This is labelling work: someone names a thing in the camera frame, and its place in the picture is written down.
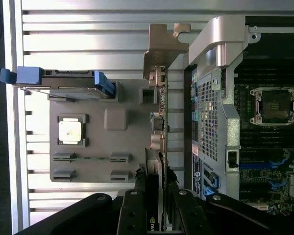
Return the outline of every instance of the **motherboard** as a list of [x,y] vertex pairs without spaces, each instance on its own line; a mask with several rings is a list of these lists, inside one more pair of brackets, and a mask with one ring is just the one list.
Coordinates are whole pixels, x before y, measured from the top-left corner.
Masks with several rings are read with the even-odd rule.
[[235,70],[240,200],[294,215],[294,60],[245,60]]

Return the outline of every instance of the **circuit board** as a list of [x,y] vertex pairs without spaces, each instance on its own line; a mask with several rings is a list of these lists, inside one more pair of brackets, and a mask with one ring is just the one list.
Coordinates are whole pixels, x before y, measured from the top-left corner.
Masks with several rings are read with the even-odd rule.
[[246,60],[235,74],[240,200],[294,215],[294,61]]

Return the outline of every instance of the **ridged metal panel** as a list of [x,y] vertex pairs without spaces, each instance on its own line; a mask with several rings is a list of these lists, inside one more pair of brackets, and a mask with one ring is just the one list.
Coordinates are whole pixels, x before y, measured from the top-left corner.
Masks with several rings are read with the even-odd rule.
[[[112,79],[142,79],[150,23],[168,24],[169,30],[174,23],[191,23],[192,32],[181,35],[182,42],[190,43],[215,15],[242,12],[294,15],[294,1],[287,4],[284,0],[3,1],[8,69],[15,70],[17,64],[44,69],[101,70]],[[182,70],[181,55],[168,72],[169,89],[174,92],[182,92]],[[133,186],[52,183],[46,97],[37,93],[25,96],[11,87],[7,87],[7,92],[10,178],[11,190],[15,190],[11,196],[14,233],[91,193],[105,191],[115,196],[118,190]],[[168,158],[183,186],[184,120],[179,113],[183,102],[175,101],[168,116],[171,130]],[[25,108],[32,114],[25,116]]]

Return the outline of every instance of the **metal mesh grille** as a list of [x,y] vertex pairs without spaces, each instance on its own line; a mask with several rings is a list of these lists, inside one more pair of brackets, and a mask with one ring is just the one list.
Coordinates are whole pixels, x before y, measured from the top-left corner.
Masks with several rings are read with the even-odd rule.
[[218,93],[211,89],[211,82],[206,82],[198,87],[198,139],[199,149],[208,157],[217,158],[218,141],[218,116],[217,116]]

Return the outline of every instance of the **capacitor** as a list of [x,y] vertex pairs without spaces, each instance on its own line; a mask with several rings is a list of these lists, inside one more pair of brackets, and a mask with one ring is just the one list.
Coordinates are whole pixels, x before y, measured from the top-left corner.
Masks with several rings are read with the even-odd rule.
[[160,150],[160,143],[155,143],[155,142],[152,142],[151,143],[151,149],[155,149],[155,150]]
[[162,135],[160,135],[160,134],[152,134],[151,141],[159,143],[161,141],[161,137],[162,137]]

